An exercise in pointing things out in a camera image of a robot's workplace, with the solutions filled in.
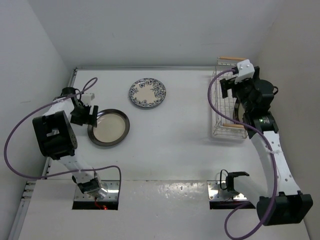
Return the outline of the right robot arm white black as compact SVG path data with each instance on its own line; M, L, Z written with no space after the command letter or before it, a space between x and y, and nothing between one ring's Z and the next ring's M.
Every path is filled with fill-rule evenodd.
M252 64L227 70L234 76L221 79L222 97L232 94L244 109L242 121L262 165L266 187L254 182L245 171L228 172L224 191L241 193L255 207L264 226L299 224L313 206L310 194L303 193L292 177L283 154L279 128L270 112L279 89L260 78L260 68Z

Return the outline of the brown rim cream plate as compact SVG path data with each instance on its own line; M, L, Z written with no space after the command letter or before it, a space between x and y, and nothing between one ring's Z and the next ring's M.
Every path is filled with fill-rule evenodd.
M118 109L104 109L98 112L96 121L96 127L87 127L87 134L91 142L100 147L119 144L130 131L128 116Z

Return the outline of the checkered rim dark plate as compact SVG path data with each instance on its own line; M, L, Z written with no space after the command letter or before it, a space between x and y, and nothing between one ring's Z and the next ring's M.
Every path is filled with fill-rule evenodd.
M234 109L233 109L233 119L238 122L243 122L245 110L239 99L235 100Z

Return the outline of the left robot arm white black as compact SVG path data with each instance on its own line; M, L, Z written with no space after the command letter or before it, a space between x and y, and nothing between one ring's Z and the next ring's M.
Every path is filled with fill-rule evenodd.
M43 156L58 161L72 173L72 180L82 194L97 200L104 199L107 188L99 175L77 153L78 141L72 124L97 126L98 106L92 106L94 93L76 96L76 89L65 87L61 96L56 97L49 110L32 120L40 152Z

